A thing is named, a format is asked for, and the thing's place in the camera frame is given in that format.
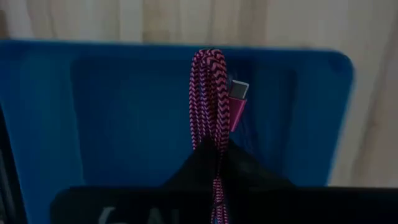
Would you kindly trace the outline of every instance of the blue plastic tray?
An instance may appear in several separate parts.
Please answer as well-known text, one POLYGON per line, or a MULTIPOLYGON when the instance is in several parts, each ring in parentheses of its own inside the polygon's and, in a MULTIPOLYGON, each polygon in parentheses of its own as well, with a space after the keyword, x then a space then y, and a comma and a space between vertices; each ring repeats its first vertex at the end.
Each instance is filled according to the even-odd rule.
MULTIPOLYGON (((72 185, 156 186, 192 152, 188 79, 202 47, 0 42, 0 102, 29 223, 72 185)), ((232 137, 297 185, 325 185, 353 66, 333 51, 222 47, 250 84, 232 137)))

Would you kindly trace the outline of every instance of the pink braided cable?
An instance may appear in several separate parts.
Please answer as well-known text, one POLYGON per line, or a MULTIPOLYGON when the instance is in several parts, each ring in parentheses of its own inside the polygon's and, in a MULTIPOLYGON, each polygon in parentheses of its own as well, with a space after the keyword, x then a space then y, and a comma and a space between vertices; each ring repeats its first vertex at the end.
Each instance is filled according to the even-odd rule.
POLYGON ((199 50, 192 59, 189 83, 189 117, 192 146, 195 150, 205 137, 210 137, 220 152, 213 181, 216 207, 211 212, 211 223, 228 224, 224 203, 220 164, 229 139, 229 100, 226 88, 227 73, 224 55, 217 49, 199 50))

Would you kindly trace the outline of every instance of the blue box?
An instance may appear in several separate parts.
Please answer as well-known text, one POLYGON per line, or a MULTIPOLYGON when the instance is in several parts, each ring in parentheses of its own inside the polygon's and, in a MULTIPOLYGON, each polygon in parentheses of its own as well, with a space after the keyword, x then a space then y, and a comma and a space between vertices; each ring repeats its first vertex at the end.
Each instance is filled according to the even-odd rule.
MULTIPOLYGON (((188 81, 204 47, 0 42, 0 103, 29 223, 74 185, 156 186, 192 152, 188 81)), ((248 82, 231 137, 302 186, 325 185, 353 82, 331 50, 222 47, 248 82)))

